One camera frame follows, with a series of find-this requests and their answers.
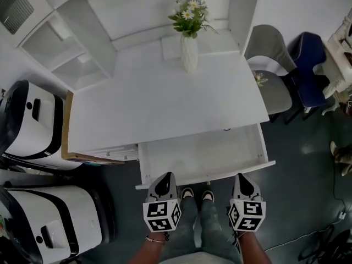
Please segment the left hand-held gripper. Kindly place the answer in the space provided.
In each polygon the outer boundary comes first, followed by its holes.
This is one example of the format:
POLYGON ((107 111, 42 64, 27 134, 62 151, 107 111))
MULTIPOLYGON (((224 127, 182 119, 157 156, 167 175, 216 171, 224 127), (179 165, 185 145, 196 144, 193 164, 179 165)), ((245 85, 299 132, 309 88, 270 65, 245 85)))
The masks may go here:
POLYGON ((176 230, 182 215, 175 176, 167 172, 149 187, 143 203, 144 221, 153 233, 176 230))

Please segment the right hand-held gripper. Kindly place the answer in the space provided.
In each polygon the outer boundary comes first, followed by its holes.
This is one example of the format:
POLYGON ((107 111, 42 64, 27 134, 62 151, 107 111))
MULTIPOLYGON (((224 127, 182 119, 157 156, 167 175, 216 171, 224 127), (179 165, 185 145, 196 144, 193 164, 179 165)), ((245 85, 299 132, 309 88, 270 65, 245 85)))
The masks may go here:
POLYGON ((239 232, 256 232, 266 217, 259 186, 241 173, 235 176, 228 217, 234 231, 239 232))

